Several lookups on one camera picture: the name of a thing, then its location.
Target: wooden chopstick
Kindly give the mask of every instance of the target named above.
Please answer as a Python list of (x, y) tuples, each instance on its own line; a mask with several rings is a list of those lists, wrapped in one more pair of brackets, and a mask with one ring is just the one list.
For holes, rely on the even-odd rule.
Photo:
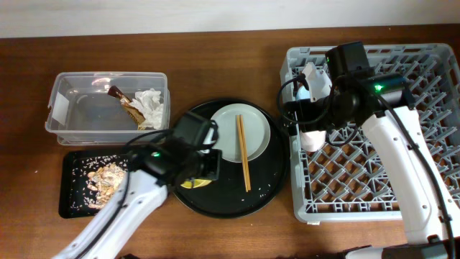
[(243, 146), (244, 146), (244, 166), (246, 166), (246, 180), (247, 180), (247, 189), (251, 191), (251, 178), (249, 177), (249, 164), (247, 161), (247, 146), (246, 146), (246, 135), (244, 134), (244, 123), (243, 115), (239, 115), (239, 120), (241, 124), (241, 134), (243, 135)]
[(248, 192), (249, 189), (248, 189), (247, 174), (246, 174), (247, 167), (246, 167), (246, 163), (244, 162), (245, 161), (244, 157), (246, 153), (244, 150), (243, 132), (242, 132), (242, 124), (241, 124), (240, 116), (241, 115), (236, 116), (236, 125), (238, 126), (237, 128), (238, 128), (238, 138), (239, 138), (239, 149), (241, 151), (241, 164), (243, 165), (244, 187), (246, 189), (246, 192)]

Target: black tray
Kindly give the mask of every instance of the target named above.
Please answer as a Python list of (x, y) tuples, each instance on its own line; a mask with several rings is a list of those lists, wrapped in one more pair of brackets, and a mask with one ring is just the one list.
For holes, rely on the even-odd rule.
[(175, 195), (184, 205), (206, 216), (231, 219), (256, 212), (267, 205), (283, 187), (289, 172), (287, 138), (272, 117), (260, 107), (240, 99), (217, 99), (191, 111), (210, 119), (217, 110), (230, 104), (248, 104), (263, 113), (270, 124), (270, 142), (256, 159), (249, 161), (252, 190), (246, 193), (241, 163), (221, 161), (219, 178), (207, 186), (187, 189), (177, 187)]
[(64, 219), (94, 216), (99, 209), (85, 205), (85, 197), (96, 199), (96, 192), (88, 189), (87, 173), (115, 163), (127, 170), (127, 158), (121, 148), (70, 152), (64, 157), (60, 183), (59, 215)]

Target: green led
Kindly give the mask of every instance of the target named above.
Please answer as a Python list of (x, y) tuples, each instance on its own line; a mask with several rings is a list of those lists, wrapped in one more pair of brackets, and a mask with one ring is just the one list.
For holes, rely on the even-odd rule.
[(381, 86), (381, 85), (376, 85), (374, 87), (375, 87), (375, 91), (380, 91), (380, 90), (383, 89), (383, 86)]

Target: white plate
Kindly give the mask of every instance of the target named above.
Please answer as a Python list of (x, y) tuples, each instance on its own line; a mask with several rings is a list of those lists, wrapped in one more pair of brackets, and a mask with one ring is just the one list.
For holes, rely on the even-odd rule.
[(243, 115), (248, 161), (257, 158), (267, 148), (270, 125), (263, 113), (247, 104), (227, 105), (211, 117), (218, 125), (218, 140), (213, 148), (222, 150), (223, 159), (240, 163), (242, 157), (236, 125), (237, 115)]

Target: brown wooden tabletop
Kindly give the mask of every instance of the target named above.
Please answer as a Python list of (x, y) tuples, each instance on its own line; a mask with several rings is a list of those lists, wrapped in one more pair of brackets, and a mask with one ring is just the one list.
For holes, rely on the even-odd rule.
[[(45, 131), (55, 77), (74, 71), (152, 71), (167, 75), (174, 122), (216, 97), (254, 102), (276, 116), (280, 68), (290, 47), (447, 43), (460, 53), (460, 24), (292, 29), (0, 40), (0, 257), (49, 258), (89, 223), (58, 214), (63, 147)], [(403, 223), (322, 223), (293, 214), (290, 182), (264, 209), (241, 219), (212, 219), (174, 196), (121, 250), (141, 258), (315, 256), (362, 245), (405, 242)]]

